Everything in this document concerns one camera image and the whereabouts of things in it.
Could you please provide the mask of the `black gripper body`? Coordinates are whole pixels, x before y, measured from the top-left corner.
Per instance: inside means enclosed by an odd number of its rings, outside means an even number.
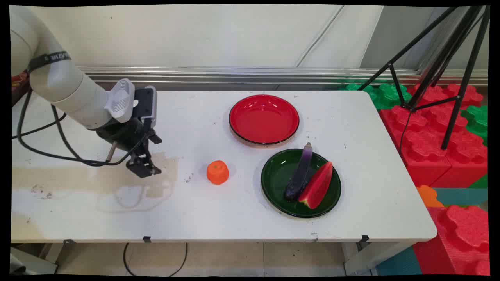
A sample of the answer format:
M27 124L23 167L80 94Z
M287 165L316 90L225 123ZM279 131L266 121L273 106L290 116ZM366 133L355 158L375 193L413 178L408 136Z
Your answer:
M117 148L123 151L131 149L145 136L154 126L154 119L132 117L125 123L110 121L105 126L96 130L97 135L113 144L117 142Z

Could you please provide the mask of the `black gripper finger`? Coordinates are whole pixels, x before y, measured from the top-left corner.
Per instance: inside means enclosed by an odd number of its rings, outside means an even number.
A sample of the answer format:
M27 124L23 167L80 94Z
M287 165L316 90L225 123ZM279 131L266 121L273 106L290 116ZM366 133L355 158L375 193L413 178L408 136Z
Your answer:
M149 151L149 141L152 141L153 144L161 144L163 141L156 133L145 133L143 137L143 175L156 175L160 174L161 170L156 167L152 162L152 156Z
M140 178L151 176L151 159L148 155L131 155L126 163L126 168Z

